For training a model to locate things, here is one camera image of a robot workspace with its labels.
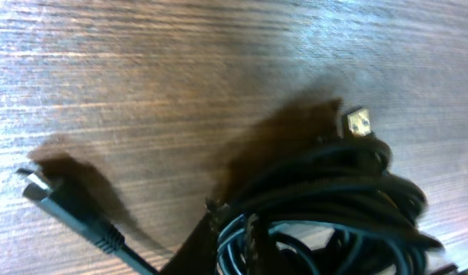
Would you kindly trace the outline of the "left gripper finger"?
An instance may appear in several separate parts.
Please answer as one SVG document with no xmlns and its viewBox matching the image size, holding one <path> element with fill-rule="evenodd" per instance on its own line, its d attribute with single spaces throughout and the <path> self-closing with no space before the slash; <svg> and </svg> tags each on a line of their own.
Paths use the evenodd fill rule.
<svg viewBox="0 0 468 275">
<path fill-rule="evenodd" d="M 160 275 L 215 275 L 220 233 L 219 205 L 206 198 L 206 213 Z"/>
</svg>

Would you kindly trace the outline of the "black USB cable blue plug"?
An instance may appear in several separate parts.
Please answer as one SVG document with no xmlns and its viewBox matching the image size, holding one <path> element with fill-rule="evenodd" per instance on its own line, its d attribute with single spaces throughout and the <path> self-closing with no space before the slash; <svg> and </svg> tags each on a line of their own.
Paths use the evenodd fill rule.
<svg viewBox="0 0 468 275">
<path fill-rule="evenodd" d="M 228 199 L 218 274 L 426 273 L 427 254 L 443 245 L 418 230 L 425 194 L 389 171 L 392 151 L 367 108 L 347 112 L 343 130 Z"/>
</svg>

